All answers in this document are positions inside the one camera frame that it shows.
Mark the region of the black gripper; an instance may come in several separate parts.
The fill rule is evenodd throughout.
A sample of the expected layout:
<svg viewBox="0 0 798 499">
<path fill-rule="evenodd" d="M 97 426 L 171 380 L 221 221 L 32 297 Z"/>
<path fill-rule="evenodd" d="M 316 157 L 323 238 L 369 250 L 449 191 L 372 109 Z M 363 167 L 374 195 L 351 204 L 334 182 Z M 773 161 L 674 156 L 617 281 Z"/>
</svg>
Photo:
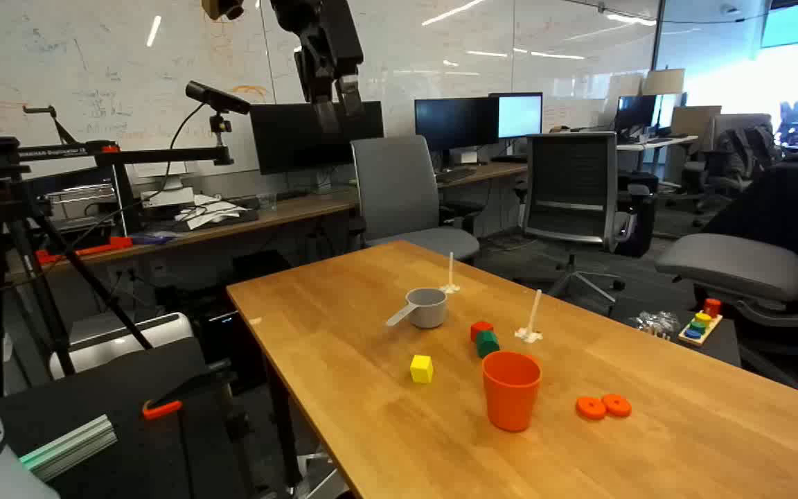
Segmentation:
<svg viewBox="0 0 798 499">
<path fill-rule="evenodd" d="M 361 109 L 356 78 L 334 78 L 312 82 L 312 109 L 326 132 L 337 132 L 340 123 Z"/>
</svg>

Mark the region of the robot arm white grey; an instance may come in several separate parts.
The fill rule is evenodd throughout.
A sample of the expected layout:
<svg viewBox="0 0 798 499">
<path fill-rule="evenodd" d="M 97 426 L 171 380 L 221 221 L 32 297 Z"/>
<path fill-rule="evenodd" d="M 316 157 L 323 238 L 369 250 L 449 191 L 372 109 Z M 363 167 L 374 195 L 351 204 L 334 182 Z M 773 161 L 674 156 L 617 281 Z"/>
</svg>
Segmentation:
<svg viewBox="0 0 798 499">
<path fill-rule="evenodd" d="M 270 0 L 277 24 L 300 40 L 293 64 L 305 100 L 326 132 L 340 127 L 340 113 L 361 109 L 356 69 L 361 35 L 349 0 Z"/>
</svg>

